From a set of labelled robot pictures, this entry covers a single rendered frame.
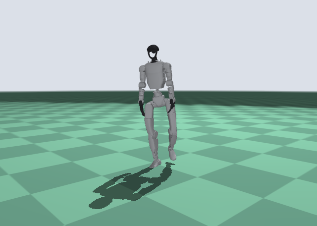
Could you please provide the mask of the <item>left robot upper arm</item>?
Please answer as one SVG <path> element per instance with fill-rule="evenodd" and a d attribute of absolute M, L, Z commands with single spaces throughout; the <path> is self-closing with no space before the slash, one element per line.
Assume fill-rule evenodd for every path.
<path fill-rule="evenodd" d="M 165 69 L 166 72 L 166 86 L 172 86 L 171 80 L 172 80 L 172 71 L 171 71 L 171 64 L 168 62 L 162 62 L 163 68 Z"/>

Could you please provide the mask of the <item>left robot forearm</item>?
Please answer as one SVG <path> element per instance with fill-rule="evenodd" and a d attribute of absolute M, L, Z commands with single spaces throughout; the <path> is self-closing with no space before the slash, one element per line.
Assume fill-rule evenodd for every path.
<path fill-rule="evenodd" d="M 174 86 L 173 86 L 173 81 L 171 80 L 171 87 L 168 87 L 168 94 L 169 94 L 169 100 L 173 99 L 173 103 L 176 101 L 175 97 L 174 97 Z"/>

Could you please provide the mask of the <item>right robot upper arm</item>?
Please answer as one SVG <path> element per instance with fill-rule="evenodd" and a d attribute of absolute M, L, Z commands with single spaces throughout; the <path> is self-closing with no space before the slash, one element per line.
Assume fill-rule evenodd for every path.
<path fill-rule="evenodd" d="M 139 72 L 140 72 L 140 83 L 139 83 L 139 88 L 145 88 L 146 87 L 146 73 L 145 73 L 145 65 L 141 65 L 139 67 Z"/>

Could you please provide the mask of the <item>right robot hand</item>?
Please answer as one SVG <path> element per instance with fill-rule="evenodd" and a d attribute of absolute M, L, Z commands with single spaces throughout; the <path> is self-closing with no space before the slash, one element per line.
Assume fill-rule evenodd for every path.
<path fill-rule="evenodd" d="M 144 105 L 144 104 L 143 104 L 142 101 L 140 100 L 140 101 L 139 101 L 140 111 L 142 112 L 142 115 L 145 116 L 144 109 L 143 109 L 143 105 Z"/>

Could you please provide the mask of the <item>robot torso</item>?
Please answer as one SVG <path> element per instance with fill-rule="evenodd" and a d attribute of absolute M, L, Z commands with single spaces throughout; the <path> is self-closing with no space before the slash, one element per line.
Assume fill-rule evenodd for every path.
<path fill-rule="evenodd" d="M 163 68 L 161 59 L 157 62 L 145 64 L 145 73 L 147 78 L 147 84 L 150 89 L 155 89 L 153 91 L 154 96 L 152 97 L 154 108 L 160 108 L 165 106 L 165 97 L 159 91 L 160 88 L 164 88 L 166 77 L 165 77 L 165 69 Z"/>

